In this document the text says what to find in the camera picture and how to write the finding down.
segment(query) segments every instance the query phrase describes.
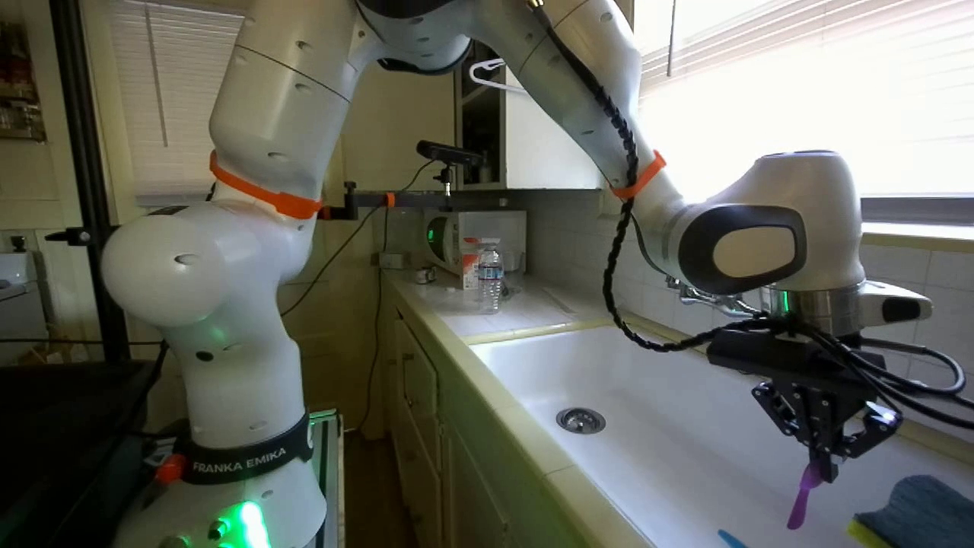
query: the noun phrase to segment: floor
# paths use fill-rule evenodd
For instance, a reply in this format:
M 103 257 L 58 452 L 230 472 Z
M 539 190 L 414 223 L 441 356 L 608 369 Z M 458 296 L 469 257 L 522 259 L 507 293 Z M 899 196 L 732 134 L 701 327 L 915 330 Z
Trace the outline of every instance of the floor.
M 345 508 L 346 548 L 418 548 L 389 439 L 345 436 Z

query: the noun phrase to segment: purple object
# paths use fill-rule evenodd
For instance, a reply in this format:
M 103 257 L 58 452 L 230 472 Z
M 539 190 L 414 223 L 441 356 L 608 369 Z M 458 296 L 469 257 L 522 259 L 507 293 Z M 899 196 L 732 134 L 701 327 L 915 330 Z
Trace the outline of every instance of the purple object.
M 811 497 L 812 490 L 822 484 L 822 474 L 812 463 L 804 465 L 804 474 L 797 481 L 797 497 L 794 497 L 794 506 L 793 506 L 793 515 L 788 515 L 788 530 L 800 530 L 804 528 L 804 516 L 811 510 Z

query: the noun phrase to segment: backsplash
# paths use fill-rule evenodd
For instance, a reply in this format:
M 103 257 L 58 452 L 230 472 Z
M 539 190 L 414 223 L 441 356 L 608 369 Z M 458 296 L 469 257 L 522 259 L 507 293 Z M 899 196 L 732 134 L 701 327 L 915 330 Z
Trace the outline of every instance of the backsplash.
M 600 213 L 600 196 L 523 196 L 519 198 L 519 206 L 531 209 L 531 270 L 547 284 L 598 296 L 604 286 L 608 244 L 615 236 L 615 220 Z M 935 347 L 959 358 L 967 376 L 974 376 L 974 244 L 937 246 L 867 236 L 862 263 L 871 279 L 906 286 L 935 302 L 932 320 L 867 330 L 867 334 Z M 640 259 L 632 231 L 618 263 L 615 302 L 624 309 L 688 334 L 735 320 L 712 304 L 681 304 L 679 296 L 667 288 L 667 279 Z M 892 356 L 889 369 L 932 384 L 950 379 L 941 369 L 904 356 Z M 941 429 L 974 440 L 974 432 L 950 427 Z

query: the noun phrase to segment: orange ring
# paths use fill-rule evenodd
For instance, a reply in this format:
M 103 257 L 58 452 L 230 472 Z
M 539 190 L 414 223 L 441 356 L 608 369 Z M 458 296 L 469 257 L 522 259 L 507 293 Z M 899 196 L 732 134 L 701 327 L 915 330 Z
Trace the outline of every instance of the orange ring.
M 660 170 L 667 167 L 667 158 L 660 152 L 652 152 L 652 162 L 644 167 L 632 185 L 612 190 L 615 198 L 629 201 L 638 198 Z
M 227 184 L 227 185 L 231 185 L 231 190 L 239 190 L 239 192 L 243 192 L 243 196 L 250 196 L 257 201 L 266 201 L 282 215 L 311 220 L 311 215 L 316 215 L 322 209 L 321 201 L 311 201 L 311 198 L 302 198 L 302 196 L 286 196 L 286 192 L 269 192 L 266 185 L 219 167 L 215 149 L 211 152 L 211 170 L 214 170 L 215 184 Z

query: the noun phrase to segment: window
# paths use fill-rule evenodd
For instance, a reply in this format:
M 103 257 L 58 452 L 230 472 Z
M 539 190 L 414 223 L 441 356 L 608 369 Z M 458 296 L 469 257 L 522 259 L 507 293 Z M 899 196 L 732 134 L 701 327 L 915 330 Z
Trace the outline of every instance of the window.
M 241 3 L 113 3 L 113 47 L 136 196 L 204 196 L 211 110 L 241 29 Z
M 644 126 L 688 198 L 838 149 L 866 198 L 974 198 L 974 3 L 640 0 Z

